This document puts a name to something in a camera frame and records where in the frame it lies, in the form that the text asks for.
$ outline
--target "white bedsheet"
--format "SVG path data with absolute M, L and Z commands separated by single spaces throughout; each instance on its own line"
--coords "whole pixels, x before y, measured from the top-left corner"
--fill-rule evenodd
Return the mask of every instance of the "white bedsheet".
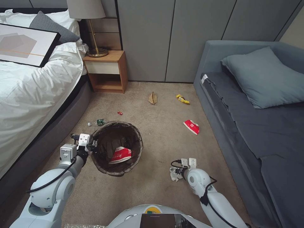
M 0 178 L 76 86 L 86 47 L 58 45 L 42 68 L 0 62 Z

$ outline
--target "light blue pillow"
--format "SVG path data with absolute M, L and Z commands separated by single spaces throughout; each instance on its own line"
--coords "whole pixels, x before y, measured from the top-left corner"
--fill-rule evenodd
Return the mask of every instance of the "light blue pillow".
M 304 101 L 304 74 L 281 63 L 270 47 L 231 55 L 221 63 L 256 109 Z

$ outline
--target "lamp shade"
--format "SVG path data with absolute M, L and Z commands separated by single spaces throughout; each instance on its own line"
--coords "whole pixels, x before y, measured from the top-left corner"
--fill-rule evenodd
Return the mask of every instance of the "lamp shade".
M 94 19 L 105 17 L 100 0 L 67 0 L 70 18 Z

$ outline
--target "gray pillow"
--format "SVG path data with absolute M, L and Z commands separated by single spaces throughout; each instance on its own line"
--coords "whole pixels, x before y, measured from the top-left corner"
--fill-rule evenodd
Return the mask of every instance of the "gray pillow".
M 304 74 L 285 66 L 270 47 L 221 60 L 256 109 L 304 101 Z
M 32 29 L 59 32 L 61 37 L 58 41 L 58 44 L 76 42 L 77 40 L 79 40 L 79 36 L 75 35 L 70 30 L 66 29 L 60 24 L 54 22 L 51 18 L 49 18 L 41 11 L 38 12 L 37 16 L 34 18 L 29 27 Z

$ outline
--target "plastic bottle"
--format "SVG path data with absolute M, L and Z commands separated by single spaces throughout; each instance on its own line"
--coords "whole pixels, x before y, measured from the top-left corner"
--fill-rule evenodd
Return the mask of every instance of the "plastic bottle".
M 94 121 L 94 122 L 88 122 L 88 126 L 89 126 L 89 127 L 92 126 L 92 125 L 94 125 L 94 126 L 96 126 L 96 125 L 102 126 L 102 125 L 104 125 L 105 123 L 106 123 L 106 120 L 105 120 L 105 119 L 98 119 L 98 120 L 96 120 L 96 121 Z

